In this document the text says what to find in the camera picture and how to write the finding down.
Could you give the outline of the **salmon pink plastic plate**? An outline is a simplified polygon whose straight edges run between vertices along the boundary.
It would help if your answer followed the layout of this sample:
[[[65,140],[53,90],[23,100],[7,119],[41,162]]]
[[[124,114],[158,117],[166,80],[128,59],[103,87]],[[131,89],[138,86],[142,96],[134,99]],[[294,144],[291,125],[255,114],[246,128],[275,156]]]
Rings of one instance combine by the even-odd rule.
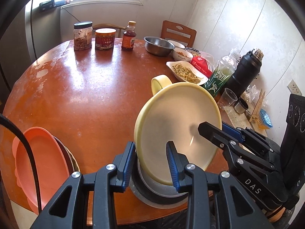
[[[42,207],[70,176],[64,155],[53,136],[42,127],[32,127],[24,132],[34,154],[38,172]],[[12,143],[17,185],[26,195],[31,210],[38,214],[37,195],[31,164],[23,144],[18,138]]]

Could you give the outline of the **steel bowl wide rim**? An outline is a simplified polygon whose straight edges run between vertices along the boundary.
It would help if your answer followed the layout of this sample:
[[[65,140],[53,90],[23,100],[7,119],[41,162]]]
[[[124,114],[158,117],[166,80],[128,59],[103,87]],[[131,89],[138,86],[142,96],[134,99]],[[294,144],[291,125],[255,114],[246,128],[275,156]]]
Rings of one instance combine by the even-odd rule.
[[[132,193],[146,205],[157,209],[172,209],[177,208],[187,203],[187,195],[184,194],[177,198],[164,198],[150,191],[140,178],[132,175],[129,187]]]

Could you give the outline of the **yellow enamel bowl with handle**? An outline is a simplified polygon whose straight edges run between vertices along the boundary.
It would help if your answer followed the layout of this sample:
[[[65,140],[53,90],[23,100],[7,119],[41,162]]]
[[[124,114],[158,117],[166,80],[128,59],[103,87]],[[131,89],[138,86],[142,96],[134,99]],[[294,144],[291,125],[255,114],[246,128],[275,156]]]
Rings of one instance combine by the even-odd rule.
[[[206,170],[217,147],[199,135],[200,123],[222,128],[219,108],[209,92],[189,82],[172,83],[166,75],[151,80],[152,97],[139,112],[134,127],[137,157],[143,170],[154,181],[172,185],[166,158],[166,143],[190,163]]]

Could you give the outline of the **steel bowl small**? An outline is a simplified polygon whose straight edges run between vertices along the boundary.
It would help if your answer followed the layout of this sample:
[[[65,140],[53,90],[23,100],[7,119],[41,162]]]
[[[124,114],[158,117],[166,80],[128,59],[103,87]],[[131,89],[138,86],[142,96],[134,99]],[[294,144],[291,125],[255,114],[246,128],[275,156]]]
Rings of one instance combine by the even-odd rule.
[[[163,197],[163,198],[178,198],[186,193],[178,193],[176,189],[172,185],[164,185],[155,180],[153,180],[141,167],[140,162],[137,162],[138,172],[140,175],[140,179],[144,183],[144,185],[152,191],[152,193]]]

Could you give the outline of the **wooden clothespins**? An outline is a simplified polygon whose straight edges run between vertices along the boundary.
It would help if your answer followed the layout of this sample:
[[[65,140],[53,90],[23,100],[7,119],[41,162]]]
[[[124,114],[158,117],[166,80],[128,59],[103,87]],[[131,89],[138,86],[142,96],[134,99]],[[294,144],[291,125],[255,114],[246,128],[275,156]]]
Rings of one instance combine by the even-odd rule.
[[[260,117],[260,110],[262,108],[262,104],[263,104],[263,100],[265,97],[265,91],[263,89],[261,89],[260,93],[259,93],[259,97],[258,97],[258,101],[252,111],[252,114],[250,116],[249,122],[250,123],[256,123],[258,122],[258,119]]]

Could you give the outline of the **steel thermos cap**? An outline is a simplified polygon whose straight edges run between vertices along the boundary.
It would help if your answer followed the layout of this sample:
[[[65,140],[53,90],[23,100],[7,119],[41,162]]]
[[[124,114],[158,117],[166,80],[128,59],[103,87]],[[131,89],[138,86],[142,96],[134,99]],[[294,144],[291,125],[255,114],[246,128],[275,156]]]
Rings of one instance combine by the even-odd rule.
[[[249,108],[247,102],[243,98],[239,97],[234,104],[234,110],[237,114],[243,114]]]

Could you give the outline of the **clear plastic cup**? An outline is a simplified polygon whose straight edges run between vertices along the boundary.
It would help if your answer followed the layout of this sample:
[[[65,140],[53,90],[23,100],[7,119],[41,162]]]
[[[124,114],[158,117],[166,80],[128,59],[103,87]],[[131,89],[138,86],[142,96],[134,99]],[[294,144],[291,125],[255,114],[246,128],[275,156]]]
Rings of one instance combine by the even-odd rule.
[[[231,89],[225,88],[217,105],[220,109],[223,110],[225,107],[231,106],[236,101],[237,96],[235,95],[235,93]]]

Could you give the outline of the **black thermos flask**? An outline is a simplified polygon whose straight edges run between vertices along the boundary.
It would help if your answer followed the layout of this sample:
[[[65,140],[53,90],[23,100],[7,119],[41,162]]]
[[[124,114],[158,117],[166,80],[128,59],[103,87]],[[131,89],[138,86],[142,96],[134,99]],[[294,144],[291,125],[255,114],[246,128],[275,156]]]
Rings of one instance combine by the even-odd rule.
[[[235,72],[221,88],[220,94],[228,88],[239,98],[259,74],[263,57],[263,52],[258,48],[243,55]]]

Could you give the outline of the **green label plastic bottle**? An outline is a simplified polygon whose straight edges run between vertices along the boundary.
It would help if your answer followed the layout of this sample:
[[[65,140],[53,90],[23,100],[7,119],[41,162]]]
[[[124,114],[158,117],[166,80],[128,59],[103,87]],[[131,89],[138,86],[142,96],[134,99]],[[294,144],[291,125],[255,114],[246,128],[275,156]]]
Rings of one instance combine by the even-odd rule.
[[[202,87],[213,97],[216,97],[222,86],[235,72],[239,57],[240,54],[235,50],[232,50],[228,55],[221,57],[208,81],[202,85]]]

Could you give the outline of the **white dish with noodles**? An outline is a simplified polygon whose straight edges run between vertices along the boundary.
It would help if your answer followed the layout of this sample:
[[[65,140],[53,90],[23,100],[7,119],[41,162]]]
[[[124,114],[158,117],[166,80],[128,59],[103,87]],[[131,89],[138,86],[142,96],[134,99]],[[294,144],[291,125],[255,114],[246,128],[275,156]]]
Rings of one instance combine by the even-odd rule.
[[[208,81],[208,78],[204,74],[195,69],[187,61],[167,61],[166,66],[179,81],[197,85],[203,85]]]

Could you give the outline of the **steel bowl far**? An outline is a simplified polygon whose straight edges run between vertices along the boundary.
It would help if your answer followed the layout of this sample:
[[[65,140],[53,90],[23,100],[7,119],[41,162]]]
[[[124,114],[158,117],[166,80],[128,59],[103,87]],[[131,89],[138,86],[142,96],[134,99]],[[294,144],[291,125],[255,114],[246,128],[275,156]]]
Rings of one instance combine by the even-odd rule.
[[[166,57],[175,48],[171,42],[159,37],[146,36],[144,41],[146,51],[155,56]]]

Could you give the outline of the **wooden chair far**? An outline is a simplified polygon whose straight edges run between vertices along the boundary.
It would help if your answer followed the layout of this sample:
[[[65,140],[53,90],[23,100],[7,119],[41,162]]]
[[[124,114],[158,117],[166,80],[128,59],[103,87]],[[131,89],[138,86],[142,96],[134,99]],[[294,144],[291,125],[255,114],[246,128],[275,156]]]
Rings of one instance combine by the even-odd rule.
[[[164,20],[161,29],[161,38],[178,41],[192,48],[195,42],[197,32],[185,25]]]

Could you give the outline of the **red jar orange lid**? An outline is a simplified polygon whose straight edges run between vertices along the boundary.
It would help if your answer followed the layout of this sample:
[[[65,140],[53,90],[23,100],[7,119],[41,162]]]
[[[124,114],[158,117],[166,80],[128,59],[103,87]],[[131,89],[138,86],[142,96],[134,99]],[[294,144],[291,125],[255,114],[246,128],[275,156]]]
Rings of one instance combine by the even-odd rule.
[[[95,49],[99,51],[111,50],[114,47],[116,30],[100,28],[95,30]]]

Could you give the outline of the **grey refrigerator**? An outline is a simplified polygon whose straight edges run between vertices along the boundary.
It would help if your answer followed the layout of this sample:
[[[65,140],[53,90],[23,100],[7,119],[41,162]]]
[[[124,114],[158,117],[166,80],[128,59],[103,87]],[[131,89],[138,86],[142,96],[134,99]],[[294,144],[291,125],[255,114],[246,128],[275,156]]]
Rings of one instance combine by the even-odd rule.
[[[1,38],[1,80],[8,90],[35,60],[62,42],[60,8],[41,12],[37,1],[21,9]]]

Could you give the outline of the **black device on sill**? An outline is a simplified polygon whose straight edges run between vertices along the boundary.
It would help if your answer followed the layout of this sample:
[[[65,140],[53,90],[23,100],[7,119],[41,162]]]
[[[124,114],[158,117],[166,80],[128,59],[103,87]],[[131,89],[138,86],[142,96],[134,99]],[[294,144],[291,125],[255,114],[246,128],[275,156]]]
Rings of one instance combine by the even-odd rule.
[[[39,4],[39,12],[45,12],[52,8],[61,7],[70,4],[71,0],[49,0]]]

